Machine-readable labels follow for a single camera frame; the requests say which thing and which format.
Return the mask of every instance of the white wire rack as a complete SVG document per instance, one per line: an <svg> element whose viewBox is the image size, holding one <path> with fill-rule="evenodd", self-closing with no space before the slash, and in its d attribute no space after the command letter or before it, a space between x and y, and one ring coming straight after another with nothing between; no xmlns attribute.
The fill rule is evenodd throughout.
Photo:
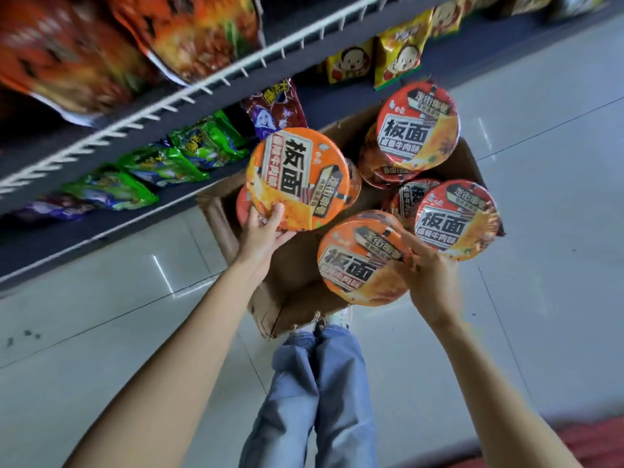
<svg viewBox="0 0 624 468"><path fill-rule="evenodd" d="M50 156L28 165L22 170L7 175L0 180L0 200L4 195L15 192L42 177L49 172L56 171L65 164L79 161L84 155L98 152L98 148L113 144L119 138L131 135L133 130L142 130L150 122L160 121L163 115L176 114L178 107L184 103L196 103L202 96L211 96L217 88L228 88L231 80L240 78L241 75L249 77L250 73L257 69L266 69L267 63L273 59L285 59L286 56L297 50L306 48L306 42L322 40L327 31L342 31L345 25L364 22L366 17L381 11L388 2L395 4L403 0L359 0L356 3L340 9L334 14L313 23L279 42L272 44L244 59L230 65L210 77L188 86L179 92L140 110L126 118L123 118L105 129L102 129L82 140L76 141L71 146L60 149Z"/></svg>

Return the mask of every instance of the open cardboard box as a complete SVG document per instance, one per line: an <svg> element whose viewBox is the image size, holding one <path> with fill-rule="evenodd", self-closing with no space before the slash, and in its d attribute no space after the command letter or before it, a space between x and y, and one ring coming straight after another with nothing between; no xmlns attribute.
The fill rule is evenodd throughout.
<svg viewBox="0 0 624 468"><path fill-rule="evenodd" d="M321 132L331 138L345 156L357 163L364 135L376 120L380 105L357 115L347 117L325 127ZM439 166L422 176L440 180L468 179L485 186L477 162L465 140ZM238 252L242 229L238 223L235 204L238 191L245 182L245 172L224 179L198 195L198 202L214 238L229 264ZM363 184L357 201L324 227L298 233L273 254L267 278L255 290L250 311L265 338L273 338L288 331L293 324L310 322L315 311L332 313L347 307L347 302L331 292L321 278L316 264L316 253L323 235L338 222L357 212L379 208L392 190L379 190ZM503 236L502 225L499 235Z"/></svg>

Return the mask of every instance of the blue jeans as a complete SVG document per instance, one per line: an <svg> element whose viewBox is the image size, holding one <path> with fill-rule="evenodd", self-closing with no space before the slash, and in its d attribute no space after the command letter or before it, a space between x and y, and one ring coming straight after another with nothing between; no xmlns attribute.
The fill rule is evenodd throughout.
<svg viewBox="0 0 624 468"><path fill-rule="evenodd" d="M346 328L292 333L275 352L273 369L240 468L303 468L312 426L316 468L377 466L366 365Z"/></svg>

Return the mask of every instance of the white sneaker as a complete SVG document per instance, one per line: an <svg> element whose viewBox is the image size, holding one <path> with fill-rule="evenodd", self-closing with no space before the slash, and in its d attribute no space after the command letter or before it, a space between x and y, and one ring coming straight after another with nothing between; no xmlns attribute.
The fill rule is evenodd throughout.
<svg viewBox="0 0 624 468"><path fill-rule="evenodd" d="M338 325L339 327L346 328L347 330L351 326L351 320L353 319L353 306L348 306L333 314L323 315L322 325Z"/></svg>
<svg viewBox="0 0 624 468"><path fill-rule="evenodd" d="M314 312L314 317L312 318L312 322L307 323L303 326L299 326L299 325L293 325L292 326L292 332L293 333L299 333L299 332L310 332L310 333L314 333L314 330L316 330L316 325L318 324L318 321L321 319L321 313L317 310L316 312Z"/></svg>

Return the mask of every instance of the right hand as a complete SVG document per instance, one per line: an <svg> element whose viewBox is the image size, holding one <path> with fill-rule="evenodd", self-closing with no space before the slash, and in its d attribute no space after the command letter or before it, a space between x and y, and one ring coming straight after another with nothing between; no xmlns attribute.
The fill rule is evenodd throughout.
<svg viewBox="0 0 624 468"><path fill-rule="evenodd" d="M395 230L412 252L405 263L391 260L389 265L410 290L418 312L433 331L460 325L464 303L457 261L427 246L405 229Z"/></svg>

